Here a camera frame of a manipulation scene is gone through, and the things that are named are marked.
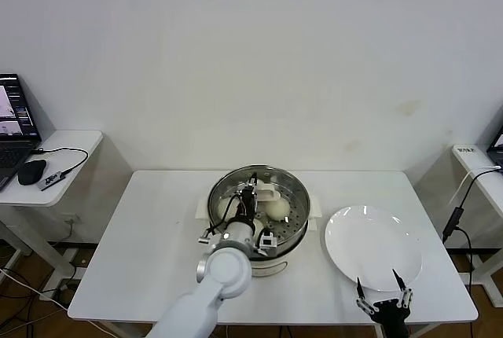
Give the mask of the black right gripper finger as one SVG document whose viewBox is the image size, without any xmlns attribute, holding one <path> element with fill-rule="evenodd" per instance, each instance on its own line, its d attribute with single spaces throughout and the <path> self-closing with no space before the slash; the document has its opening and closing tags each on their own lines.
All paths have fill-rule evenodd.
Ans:
<svg viewBox="0 0 503 338">
<path fill-rule="evenodd" d="M 358 294 L 358 298 L 356 299 L 357 306 L 367 315 L 374 315 L 376 313 L 376 310 L 374 309 L 373 305 L 369 304 L 366 301 L 365 293 L 359 277 L 357 278 L 356 289 Z"/>
<path fill-rule="evenodd" d="M 398 284 L 399 290 L 400 290 L 400 296 L 396 299 L 393 299 L 392 301 L 396 304 L 397 308 L 402 308 L 402 309 L 409 309 L 410 304 L 412 302 L 413 298 L 413 290 L 406 286 L 406 283 L 403 281 L 403 279 L 398 275 L 398 273 L 395 271 L 395 269 L 392 270 L 395 280 Z"/>
</svg>

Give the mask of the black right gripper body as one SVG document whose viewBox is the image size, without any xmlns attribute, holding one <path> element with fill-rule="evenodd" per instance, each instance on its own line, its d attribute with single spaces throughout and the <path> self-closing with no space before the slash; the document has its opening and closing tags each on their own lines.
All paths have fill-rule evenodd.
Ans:
<svg viewBox="0 0 503 338">
<path fill-rule="evenodd" d="M 389 299 L 373 304 L 371 319 L 380 324 L 387 338 L 408 338 L 409 330 L 405 320 L 410 315 L 408 304 L 398 299 Z"/>
</svg>

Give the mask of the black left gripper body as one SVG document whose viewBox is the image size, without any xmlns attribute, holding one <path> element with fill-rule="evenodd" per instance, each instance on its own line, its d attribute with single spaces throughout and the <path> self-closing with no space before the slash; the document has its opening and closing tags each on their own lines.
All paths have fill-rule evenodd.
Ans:
<svg viewBox="0 0 503 338">
<path fill-rule="evenodd" d="M 243 218 L 252 222 L 257 208 L 257 192 L 255 186 L 245 186 L 238 191 L 239 204 L 237 206 L 236 218 Z"/>
</svg>

